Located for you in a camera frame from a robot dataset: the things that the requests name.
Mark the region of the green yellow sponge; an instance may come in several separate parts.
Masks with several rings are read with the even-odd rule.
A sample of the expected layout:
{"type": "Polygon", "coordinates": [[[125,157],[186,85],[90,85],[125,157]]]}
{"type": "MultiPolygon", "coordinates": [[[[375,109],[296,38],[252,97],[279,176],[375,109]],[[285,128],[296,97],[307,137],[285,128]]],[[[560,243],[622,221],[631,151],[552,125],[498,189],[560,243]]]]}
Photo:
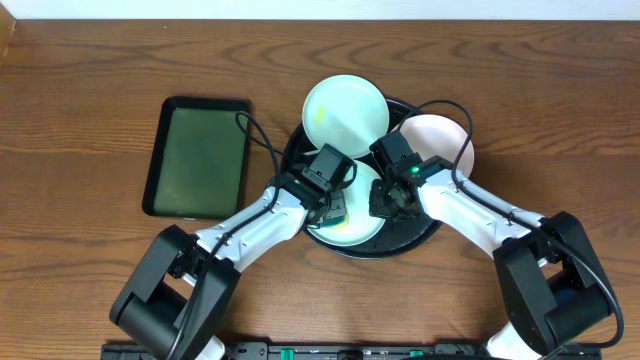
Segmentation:
{"type": "Polygon", "coordinates": [[[332,210],[327,212],[320,223],[320,227],[331,227],[343,223],[347,219],[347,211],[345,209],[332,210]]]}

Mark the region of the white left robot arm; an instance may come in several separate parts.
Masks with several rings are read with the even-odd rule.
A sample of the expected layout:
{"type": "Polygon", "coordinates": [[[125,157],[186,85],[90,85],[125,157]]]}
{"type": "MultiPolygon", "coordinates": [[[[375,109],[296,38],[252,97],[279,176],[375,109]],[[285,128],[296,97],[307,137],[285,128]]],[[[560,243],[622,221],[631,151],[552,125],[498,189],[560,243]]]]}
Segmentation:
{"type": "Polygon", "coordinates": [[[242,272],[307,225],[335,219],[332,201],[357,164],[331,145],[277,172],[261,197],[216,226],[161,231],[114,301],[109,319],[156,359],[220,359],[215,332],[242,272]]]}

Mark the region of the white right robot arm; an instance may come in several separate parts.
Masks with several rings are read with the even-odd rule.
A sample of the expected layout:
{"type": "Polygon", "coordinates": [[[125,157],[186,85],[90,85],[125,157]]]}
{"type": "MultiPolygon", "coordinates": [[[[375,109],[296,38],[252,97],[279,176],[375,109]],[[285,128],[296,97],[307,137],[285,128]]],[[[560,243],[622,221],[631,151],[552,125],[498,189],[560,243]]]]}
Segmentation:
{"type": "Polygon", "coordinates": [[[424,160],[393,131],[370,147],[389,186],[371,213],[419,211],[442,222],[494,261],[508,323],[486,344],[500,359],[552,359],[609,316],[615,335],[589,343],[616,345],[624,332],[621,307],[580,221],[567,212],[525,211],[474,184],[456,161],[424,160]]]}

